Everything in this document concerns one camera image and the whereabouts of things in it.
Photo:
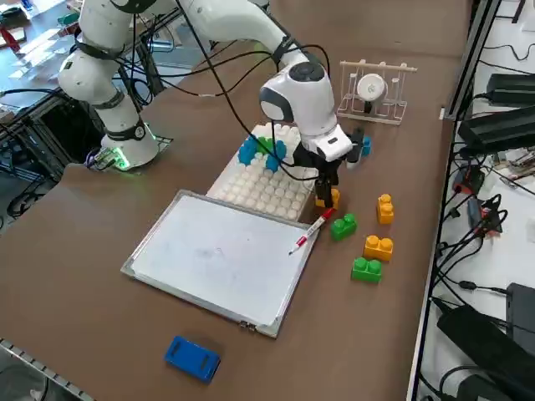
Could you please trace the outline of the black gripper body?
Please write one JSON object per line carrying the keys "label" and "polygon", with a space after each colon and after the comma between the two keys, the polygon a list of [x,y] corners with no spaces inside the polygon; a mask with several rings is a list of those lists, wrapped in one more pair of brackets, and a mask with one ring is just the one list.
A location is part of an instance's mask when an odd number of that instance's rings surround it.
{"label": "black gripper body", "polygon": [[339,179],[339,160],[326,161],[321,155],[306,150],[302,145],[293,152],[293,161],[296,166],[316,169],[320,178]]}

